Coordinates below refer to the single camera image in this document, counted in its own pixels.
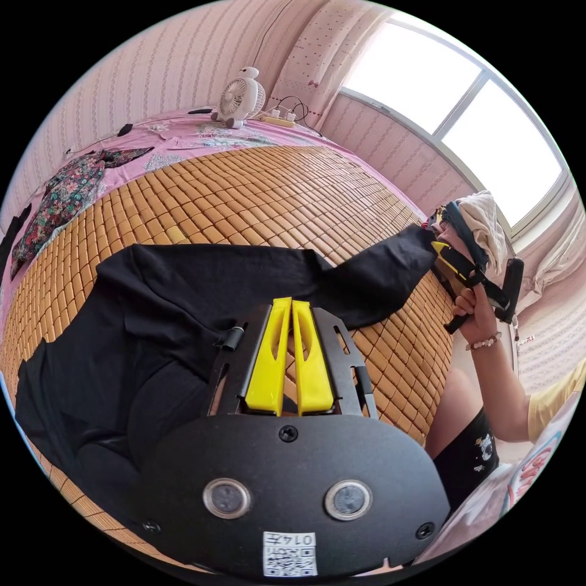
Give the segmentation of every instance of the black shorts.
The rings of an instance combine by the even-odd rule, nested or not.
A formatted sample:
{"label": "black shorts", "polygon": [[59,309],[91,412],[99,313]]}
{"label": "black shorts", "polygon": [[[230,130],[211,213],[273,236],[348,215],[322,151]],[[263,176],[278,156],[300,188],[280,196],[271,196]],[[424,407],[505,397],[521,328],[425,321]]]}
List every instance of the black shorts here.
{"label": "black shorts", "polygon": [[450,503],[450,517],[499,465],[484,407],[433,463]]}

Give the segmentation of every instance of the window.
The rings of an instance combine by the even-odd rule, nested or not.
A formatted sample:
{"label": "window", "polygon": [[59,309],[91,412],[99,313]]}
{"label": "window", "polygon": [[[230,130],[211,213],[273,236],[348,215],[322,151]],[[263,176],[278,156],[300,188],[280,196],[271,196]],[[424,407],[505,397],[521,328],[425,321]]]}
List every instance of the window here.
{"label": "window", "polygon": [[475,189],[488,189],[513,239],[570,178],[553,138],[516,90],[465,45],[412,16],[396,13],[383,26],[342,91],[397,118]]}
{"label": "window", "polygon": [[490,186],[510,226],[539,204],[562,172],[535,125],[493,81],[480,90],[443,142]]}
{"label": "window", "polygon": [[431,38],[385,24],[344,85],[400,112],[432,134],[480,71]]}

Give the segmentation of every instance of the black cable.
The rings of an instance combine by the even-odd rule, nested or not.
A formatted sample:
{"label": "black cable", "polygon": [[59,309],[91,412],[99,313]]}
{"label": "black cable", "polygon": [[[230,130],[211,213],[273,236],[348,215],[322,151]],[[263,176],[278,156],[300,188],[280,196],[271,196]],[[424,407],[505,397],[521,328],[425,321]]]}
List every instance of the black cable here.
{"label": "black cable", "polygon": [[305,112],[305,114],[303,114],[303,117],[302,117],[302,118],[298,118],[299,122],[303,122],[303,123],[305,124],[306,128],[309,128],[309,130],[313,130],[314,132],[318,133],[318,135],[320,135],[320,138],[323,138],[323,137],[324,137],[324,135],[323,135],[323,134],[322,134],[322,133],[321,133],[319,130],[316,130],[315,128],[311,127],[311,126],[310,126],[309,124],[307,124],[307,122],[305,121],[305,118],[306,118],[306,117],[308,116],[308,114],[309,114],[309,107],[308,107],[308,106],[306,106],[306,105],[305,105],[305,104],[304,104],[304,103],[301,101],[301,98],[299,98],[298,96],[287,96],[286,98],[283,98],[283,99],[281,99],[281,100],[279,101],[279,103],[278,103],[278,104],[275,106],[275,107],[276,107],[276,109],[278,109],[278,108],[281,106],[281,104],[283,103],[283,101],[285,101],[286,99],[289,99],[289,98],[294,98],[294,99],[297,99],[297,100],[299,100],[299,102],[298,102],[298,103],[297,103],[297,104],[296,104],[296,105],[293,107],[293,109],[292,109],[292,110],[290,110],[290,112],[293,112],[293,113],[295,113],[295,108],[297,108],[297,107],[299,107],[299,106],[303,106],[303,107],[304,107],[304,108],[307,110],[307,112]]}
{"label": "black cable", "polygon": [[262,48],[262,44],[264,43],[264,40],[268,34],[268,32],[271,30],[271,28],[273,28],[273,26],[275,25],[275,23],[277,22],[279,16],[281,16],[281,14],[283,14],[283,11],[285,10],[285,8],[287,8],[287,6],[289,6],[289,4],[292,2],[293,0],[289,0],[289,2],[287,2],[287,4],[285,4],[285,6],[283,6],[283,8],[281,8],[281,10],[279,11],[279,14],[275,17],[275,19],[272,21],[271,25],[269,26],[269,28],[264,31],[264,35],[262,36],[261,39],[261,44],[258,46],[258,51],[256,52],[256,57],[255,60],[253,61],[253,67],[256,67],[256,60],[258,59],[258,55],[261,52],[261,48]]}

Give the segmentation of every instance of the bed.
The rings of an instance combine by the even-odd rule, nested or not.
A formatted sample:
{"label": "bed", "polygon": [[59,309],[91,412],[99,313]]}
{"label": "bed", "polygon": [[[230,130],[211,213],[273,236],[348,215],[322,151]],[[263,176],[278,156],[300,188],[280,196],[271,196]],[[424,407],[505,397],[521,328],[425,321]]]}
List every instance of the bed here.
{"label": "bed", "polygon": [[[396,186],[354,154],[301,126],[250,121],[235,131],[209,115],[173,112],[74,156],[138,148],[152,150],[107,169],[91,199],[13,280],[10,261],[4,269],[0,371],[13,404],[22,359],[30,358],[41,338],[51,342],[61,334],[92,290],[97,264],[123,247],[136,242],[305,247],[335,265],[425,219]],[[33,212],[44,189],[32,198]],[[25,230],[26,223],[15,242]],[[442,327],[450,308],[446,292],[428,273],[403,309],[353,332],[380,419],[421,444],[450,364],[452,341]],[[292,362],[289,352],[285,393],[294,397]],[[91,523],[165,559],[32,449],[53,484]]]}

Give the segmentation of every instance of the yellow shirt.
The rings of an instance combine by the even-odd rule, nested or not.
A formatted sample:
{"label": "yellow shirt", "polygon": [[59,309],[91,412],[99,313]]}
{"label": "yellow shirt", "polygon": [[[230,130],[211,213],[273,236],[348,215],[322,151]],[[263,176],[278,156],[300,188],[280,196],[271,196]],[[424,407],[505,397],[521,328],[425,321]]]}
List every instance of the yellow shirt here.
{"label": "yellow shirt", "polygon": [[527,426],[529,439],[535,443],[554,415],[574,392],[580,392],[586,384],[586,358],[553,386],[536,392],[529,398]]}

